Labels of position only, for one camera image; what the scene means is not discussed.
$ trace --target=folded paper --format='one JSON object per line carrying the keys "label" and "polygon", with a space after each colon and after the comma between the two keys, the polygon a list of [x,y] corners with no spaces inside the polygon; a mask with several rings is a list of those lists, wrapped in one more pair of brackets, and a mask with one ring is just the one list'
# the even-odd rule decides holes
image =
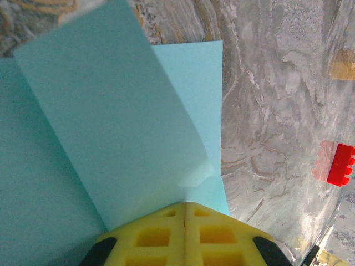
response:
{"label": "folded paper", "polygon": [[152,49],[115,1],[1,60],[0,77],[11,265],[73,265],[106,228],[175,202],[228,213],[222,42]]}

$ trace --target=yellow foam block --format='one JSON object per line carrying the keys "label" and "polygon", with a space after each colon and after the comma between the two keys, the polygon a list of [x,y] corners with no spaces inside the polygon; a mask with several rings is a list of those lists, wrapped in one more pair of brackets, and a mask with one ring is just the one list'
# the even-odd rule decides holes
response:
{"label": "yellow foam block", "polygon": [[318,261],[327,266],[349,266],[348,262],[345,262],[338,257],[330,254],[326,251],[323,251],[318,258]]}
{"label": "yellow foam block", "polygon": [[97,243],[117,239],[105,266],[267,266],[253,242],[257,236],[272,240],[261,230],[188,202],[117,228]]}

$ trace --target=red lego brick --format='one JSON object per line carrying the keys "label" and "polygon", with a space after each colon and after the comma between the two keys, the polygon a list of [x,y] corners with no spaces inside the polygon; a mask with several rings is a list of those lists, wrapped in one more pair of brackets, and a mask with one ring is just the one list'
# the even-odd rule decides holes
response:
{"label": "red lego brick", "polygon": [[351,175],[350,166],[355,164],[355,148],[344,144],[338,144],[327,182],[335,186],[346,186],[349,183],[348,176]]}

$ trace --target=marble surface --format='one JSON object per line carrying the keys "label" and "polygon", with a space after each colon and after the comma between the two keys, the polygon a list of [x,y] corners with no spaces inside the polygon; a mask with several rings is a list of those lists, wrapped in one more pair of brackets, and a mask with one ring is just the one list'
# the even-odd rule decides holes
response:
{"label": "marble surface", "polygon": [[341,205],[334,230],[326,249],[337,257],[355,265],[355,175],[342,191]]}
{"label": "marble surface", "polygon": [[[47,9],[34,11],[28,2],[0,0],[2,55],[102,3],[44,0]],[[354,83],[328,74],[339,50],[355,49],[354,2],[130,1],[151,44],[224,41],[221,153],[230,213],[273,235],[293,265],[332,223],[341,195],[312,176],[320,142],[355,145]]]}

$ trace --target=square hole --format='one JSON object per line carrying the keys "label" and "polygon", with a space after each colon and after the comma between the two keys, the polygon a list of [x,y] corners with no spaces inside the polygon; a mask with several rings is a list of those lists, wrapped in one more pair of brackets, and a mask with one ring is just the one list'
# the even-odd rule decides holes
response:
{"label": "square hole", "polygon": [[137,247],[167,247],[169,245],[170,229],[148,228],[139,232]]}
{"label": "square hole", "polygon": [[233,231],[228,226],[203,226],[200,228],[202,244],[236,243]]}
{"label": "square hole", "polygon": [[203,211],[201,209],[196,209],[195,210],[195,216],[209,216],[210,214],[206,211]]}
{"label": "square hole", "polygon": [[204,252],[204,266],[246,266],[239,252]]}
{"label": "square hole", "polygon": [[166,266],[166,258],[160,257],[140,257],[128,258],[126,266]]}
{"label": "square hole", "polygon": [[167,212],[166,214],[164,214],[164,216],[167,216],[167,217],[173,217],[176,215],[176,210],[172,210],[170,212]]}

